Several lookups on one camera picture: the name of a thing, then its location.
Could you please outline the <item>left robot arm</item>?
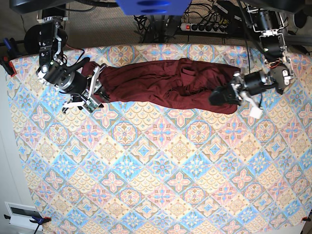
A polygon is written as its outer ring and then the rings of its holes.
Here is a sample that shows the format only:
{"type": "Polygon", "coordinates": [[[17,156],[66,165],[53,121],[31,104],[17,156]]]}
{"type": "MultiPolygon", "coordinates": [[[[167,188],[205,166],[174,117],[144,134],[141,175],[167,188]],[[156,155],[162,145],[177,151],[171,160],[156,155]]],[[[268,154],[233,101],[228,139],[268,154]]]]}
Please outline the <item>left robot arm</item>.
{"type": "Polygon", "coordinates": [[[212,105],[237,104],[246,101],[252,110],[261,111],[261,102],[254,96],[275,89],[279,94],[289,86],[294,78],[292,61],[288,55],[282,30],[286,21],[280,13],[261,7],[242,6],[218,0],[214,9],[231,24],[240,25],[247,36],[264,56],[265,70],[243,75],[235,72],[233,79],[224,86],[217,87],[209,97],[212,105]]]}

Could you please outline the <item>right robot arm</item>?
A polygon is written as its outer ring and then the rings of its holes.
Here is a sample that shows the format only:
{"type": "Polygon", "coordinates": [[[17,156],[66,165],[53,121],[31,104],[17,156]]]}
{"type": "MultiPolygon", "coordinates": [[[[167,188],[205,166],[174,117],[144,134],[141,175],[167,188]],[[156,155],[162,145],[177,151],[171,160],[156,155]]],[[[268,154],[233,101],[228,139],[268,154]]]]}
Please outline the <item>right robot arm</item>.
{"type": "Polygon", "coordinates": [[[68,37],[62,23],[68,20],[69,10],[66,0],[11,0],[10,9],[27,14],[37,12],[38,29],[32,34],[35,52],[39,55],[39,68],[36,71],[41,83],[55,86],[60,93],[70,95],[62,112],[77,107],[88,113],[103,108],[109,102],[100,73],[106,64],[96,65],[89,75],[84,76],[79,69],[89,64],[89,58],[79,59],[69,66],[63,52],[68,37]]]}

